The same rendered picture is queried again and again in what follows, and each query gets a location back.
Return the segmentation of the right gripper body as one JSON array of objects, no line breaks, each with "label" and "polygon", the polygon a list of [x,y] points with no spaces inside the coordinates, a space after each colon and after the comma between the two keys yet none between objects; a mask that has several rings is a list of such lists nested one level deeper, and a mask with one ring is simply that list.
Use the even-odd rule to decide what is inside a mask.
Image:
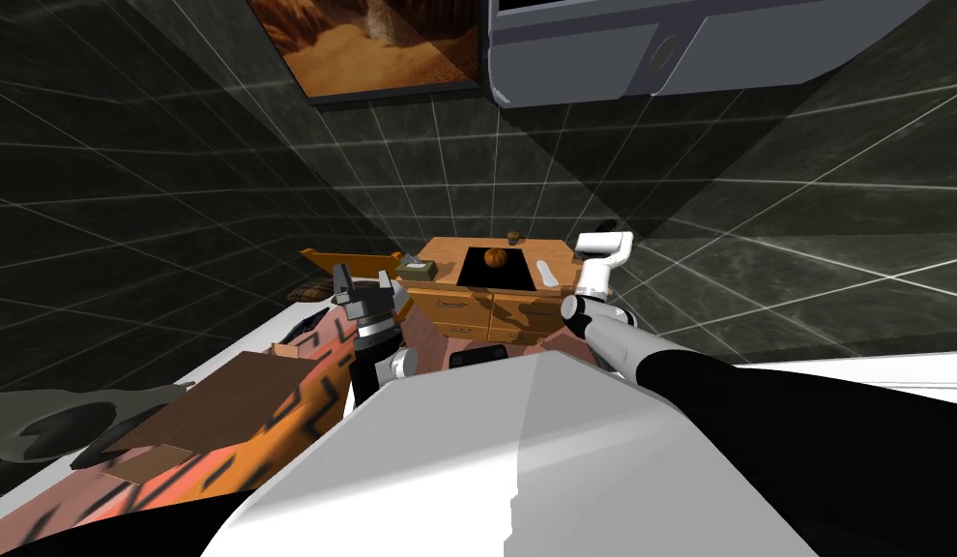
[{"label": "right gripper body", "polygon": [[580,234],[575,250],[583,254],[601,254],[602,262],[615,268],[626,263],[633,245],[631,231],[593,232]]}]

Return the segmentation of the wooden sink cabinet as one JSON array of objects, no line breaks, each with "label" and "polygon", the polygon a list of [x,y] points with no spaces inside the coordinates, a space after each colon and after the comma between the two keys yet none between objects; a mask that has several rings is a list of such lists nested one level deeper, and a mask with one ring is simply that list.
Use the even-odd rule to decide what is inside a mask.
[{"label": "wooden sink cabinet", "polygon": [[[508,251],[508,264],[491,269],[483,262],[490,248]],[[534,345],[563,327],[565,296],[574,292],[583,261],[561,240],[435,237],[418,255],[437,265],[433,281],[398,278],[415,307],[446,337]],[[537,271],[545,260],[560,282],[545,288]]]}]

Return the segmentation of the orange desert wall picture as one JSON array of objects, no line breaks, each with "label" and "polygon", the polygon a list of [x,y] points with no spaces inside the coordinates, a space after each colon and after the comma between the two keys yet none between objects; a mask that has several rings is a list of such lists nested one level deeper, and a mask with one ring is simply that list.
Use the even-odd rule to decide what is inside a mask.
[{"label": "orange desert wall picture", "polygon": [[485,0],[247,0],[314,104],[478,89]]}]

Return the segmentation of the grey wall cabinet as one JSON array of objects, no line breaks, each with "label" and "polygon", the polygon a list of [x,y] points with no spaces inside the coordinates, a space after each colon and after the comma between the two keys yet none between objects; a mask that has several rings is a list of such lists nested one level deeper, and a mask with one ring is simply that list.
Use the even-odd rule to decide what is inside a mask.
[{"label": "grey wall cabinet", "polygon": [[929,0],[490,0],[488,74],[504,108],[800,84]]}]

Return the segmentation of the orange black patterned rug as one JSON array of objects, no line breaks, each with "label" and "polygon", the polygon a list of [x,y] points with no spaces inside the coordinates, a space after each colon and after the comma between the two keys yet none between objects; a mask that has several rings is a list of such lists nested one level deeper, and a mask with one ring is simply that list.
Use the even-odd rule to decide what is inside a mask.
[{"label": "orange black patterned rug", "polygon": [[309,359],[310,373],[248,441],[198,454],[144,447],[75,470],[0,519],[0,555],[95,521],[259,487],[341,421],[355,333],[344,310],[331,308],[275,350]]}]

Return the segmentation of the orange wooden board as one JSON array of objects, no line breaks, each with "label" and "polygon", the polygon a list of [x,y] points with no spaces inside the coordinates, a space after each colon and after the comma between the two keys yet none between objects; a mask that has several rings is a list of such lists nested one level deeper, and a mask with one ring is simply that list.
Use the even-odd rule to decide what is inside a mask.
[{"label": "orange wooden board", "polygon": [[393,276],[403,256],[401,251],[388,255],[370,255],[303,249],[300,253],[328,274],[333,272],[335,266],[344,264],[354,279],[377,279],[381,271]]}]

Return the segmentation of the brown cardboard box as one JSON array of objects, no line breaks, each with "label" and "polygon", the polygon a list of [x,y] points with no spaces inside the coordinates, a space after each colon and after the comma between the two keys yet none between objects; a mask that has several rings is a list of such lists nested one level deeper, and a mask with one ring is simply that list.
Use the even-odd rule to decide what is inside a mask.
[{"label": "brown cardboard box", "polygon": [[144,484],[189,460],[248,441],[316,368],[310,359],[242,352],[112,444],[146,447],[104,474]]}]

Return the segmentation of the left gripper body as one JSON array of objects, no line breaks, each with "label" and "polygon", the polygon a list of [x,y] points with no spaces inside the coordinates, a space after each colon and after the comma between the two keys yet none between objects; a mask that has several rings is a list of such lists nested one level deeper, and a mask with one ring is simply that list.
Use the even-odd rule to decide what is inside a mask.
[{"label": "left gripper body", "polygon": [[391,287],[351,289],[339,287],[333,300],[360,332],[382,332],[396,327],[394,290]]}]

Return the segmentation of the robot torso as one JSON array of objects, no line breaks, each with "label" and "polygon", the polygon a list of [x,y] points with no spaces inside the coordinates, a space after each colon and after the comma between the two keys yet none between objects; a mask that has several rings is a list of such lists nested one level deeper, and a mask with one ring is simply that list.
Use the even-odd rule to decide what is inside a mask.
[{"label": "robot torso", "polygon": [[679,410],[561,352],[398,379],[201,557],[817,557]]}]

